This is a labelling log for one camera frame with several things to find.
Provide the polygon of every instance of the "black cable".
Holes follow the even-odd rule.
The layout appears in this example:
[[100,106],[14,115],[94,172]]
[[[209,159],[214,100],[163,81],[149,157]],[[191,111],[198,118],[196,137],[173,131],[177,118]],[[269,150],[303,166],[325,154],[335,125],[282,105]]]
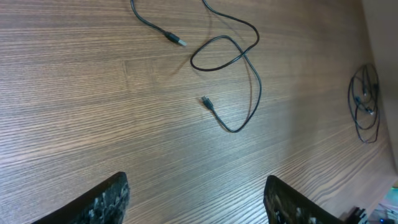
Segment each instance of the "black cable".
[[[371,76],[369,75],[369,69],[371,68],[374,72],[375,75],[375,82],[372,82]],[[360,87],[361,87],[361,93],[362,96],[364,97],[364,100],[361,99],[360,96],[355,95],[355,83],[359,82]],[[355,109],[353,109],[353,105],[351,103],[351,98],[354,99],[354,105]],[[348,107],[349,111],[351,113],[351,117],[353,118],[355,122],[355,128],[356,128],[356,133],[358,134],[358,138],[366,144],[369,143],[374,143],[377,141],[377,137],[379,135],[379,127],[380,127],[380,112],[379,112],[379,106],[378,106],[378,98],[379,98],[379,75],[377,74],[377,70],[372,64],[366,64],[361,66],[355,74],[352,76],[349,86],[348,86]],[[373,117],[373,121],[371,124],[368,126],[364,127],[360,125],[358,122],[358,111],[361,111],[364,114],[369,114]],[[366,131],[372,129],[375,125],[376,126],[376,132],[373,134],[374,139],[371,141],[371,139],[366,139],[364,140],[362,138],[361,133],[359,132],[360,130]]]
[[[227,35],[220,35],[220,36],[218,36],[218,37],[215,37],[215,38],[209,40],[207,43],[203,44],[197,51],[195,51],[195,53],[193,53],[193,55],[191,56],[191,60],[190,60],[191,65],[192,65],[193,68],[195,68],[195,69],[197,69],[197,70],[199,70],[199,71],[203,71],[203,72],[213,72],[213,71],[220,70],[220,69],[222,69],[222,68],[227,67],[228,65],[231,65],[232,63],[235,63],[236,61],[238,61],[238,60],[241,59],[242,57],[244,57],[244,59],[246,59],[246,61],[247,61],[248,64],[250,65],[252,71],[254,72],[256,78],[257,78],[258,81],[259,81],[259,88],[260,88],[260,90],[259,90],[259,97],[258,97],[258,99],[257,99],[257,103],[256,103],[256,106],[254,107],[253,111],[252,111],[251,114],[246,118],[246,120],[244,121],[244,123],[241,125],[240,128],[235,129],[235,130],[232,130],[231,128],[229,128],[229,127],[223,122],[223,120],[221,120],[221,118],[218,116],[218,114],[216,113],[216,111],[215,111],[215,109],[214,109],[214,107],[213,107],[213,104],[211,103],[210,99],[209,99],[207,96],[202,97],[203,104],[204,104],[209,110],[211,110],[211,111],[213,112],[213,114],[214,114],[215,118],[218,120],[218,122],[219,122],[226,130],[228,130],[229,132],[237,133],[237,132],[239,132],[240,130],[242,130],[242,129],[247,125],[247,123],[250,121],[250,119],[253,117],[254,112],[256,112],[256,110],[257,110],[257,108],[258,108],[258,106],[259,106],[259,103],[260,103],[260,99],[261,99],[261,93],[262,93],[261,79],[260,79],[259,74],[257,73],[257,70],[254,68],[253,64],[250,62],[250,60],[248,59],[248,56],[247,56],[247,53],[248,53],[254,46],[256,46],[256,45],[258,44],[258,42],[260,41],[260,35],[259,35],[257,29],[256,29],[252,24],[250,24],[250,23],[248,23],[248,22],[246,22],[246,21],[243,21],[243,20],[241,20],[241,19],[237,19],[237,18],[235,18],[235,17],[232,17],[232,16],[229,16],[229,15],[220,13],[220,12],[218,12],[218,11],[212,9],[212,8],[208,5],[208,3],[206,2],[206,0],[202,0],[202,1],[203,1],[203,3],[205,4],[205,6],[206,6],[210,11],[214,12],[215,14],[217,14],[217,15],[219,15],[219,16],[227,17],[227,18],[229,18],[229,19],[232,19],[232,20],[235,20],[235,21],[238,21],[238,22],[241,22],[241,23],[243,23],[243,24],[248,25],[249,27],[251,27],[251,28],[255,31],[255,33],[256,33],[256,35],[257,35],[257,40],[255,41],[255,43],[252,44],[252,45],[250,45],[246,50],[242,50],[242,48],[238,45],[238,43],[236,43],[230,36],[227,36]],[[171,34],[170,32],[166,32],[166,31],[164,31],[163,29],[161,29],[160,27],[157,27],[156,25],[154,25],[154,24],[148,22],[147,20],[145,20],[144,18],[142,18],[142,17],[137,13],[137,11],[136,11],[136,9],[135,9],[135,7],[134,7],[134,1],[133,1],[133,0],[131,0],[131,9],[132,9],[132,11],[135,13],[135,15],[137,16],[137,18],[138,18],[140,21],[142,21],[143,23],[147,24],[148,26],[151,26],[151,27],[157,29],[158,31],[160,31],[161,33],[163,33],[163,34],[164,34],[169,40],[171,40],[172,42],[176,42],[176,43],[181,44],[181,43],[178,41],[178,40],[180,40],[180,39],[179,39],[177,36],[176,36],[176,38],[178,38],[178,40],[177,40],[176,38],[174,38],[174,36],[175,36],[174,34]],[[218,40],[218,39],[228,39],[228,40],[230,40],[230,41],[235,45],[235,47],[240,51],[240,54],[239,54],[238,56],[236,56],[234,59],[232,59],[231,61],[225,63],[224,65],[221,65],[221,66],[219,66],[219,67],[216,67],[216,68],[200,68],[200,67],[197,67],[197,66],[193,63],[193,58],[194,58],[201,50],[203,50],[208,44],[210,44],[210,43],[212,43],[212,42],[214,42],[214,41],[216,41],[216,40]]]

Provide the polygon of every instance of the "wood grain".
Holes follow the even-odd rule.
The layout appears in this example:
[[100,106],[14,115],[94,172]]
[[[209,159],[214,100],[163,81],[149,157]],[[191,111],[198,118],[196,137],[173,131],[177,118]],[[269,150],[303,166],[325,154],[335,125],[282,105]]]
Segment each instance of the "wood grain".
[[[203,73],[188,60],[216,35],[249,46],[244,24],[199,0],[136,1],[183,48],[126,0],[0,2],[0,221],[32,222],[120,170],[132,193],[125,223],[265,223],[270,174],[337,217],[377,205],[397,174],[384,118],[364,145],[347,108],[350,76],[373,60],[360,1],[209,4],[261,35],[248,56],[262,100],[238,134],[199,99],[238,127],[258,92],[247,65]],[[196,62],[237,53],[219,41]]]

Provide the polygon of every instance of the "cable plug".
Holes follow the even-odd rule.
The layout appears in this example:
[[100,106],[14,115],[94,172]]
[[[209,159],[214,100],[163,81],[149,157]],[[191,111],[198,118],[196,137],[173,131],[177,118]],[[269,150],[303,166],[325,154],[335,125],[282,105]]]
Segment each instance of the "cable plug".
[[164,35],[166,36],[166,38],[168,38],[169,41],[171,41],[173,43],[180,44],[180,45],[182,45],[184,47],[187,46],[187,43],[185,43],[185,41],[183,41],[182,39],[180,39],[179,37],[177,37],[173,33],[166,32]]
[[214,106],[213,106],[213,104],[211,103],[210,99],[207,96],[203,96],[201,98],[201,100],[202,100],[203,104],[207,107],[207,109],[209,109],[211,111],[214,110]]

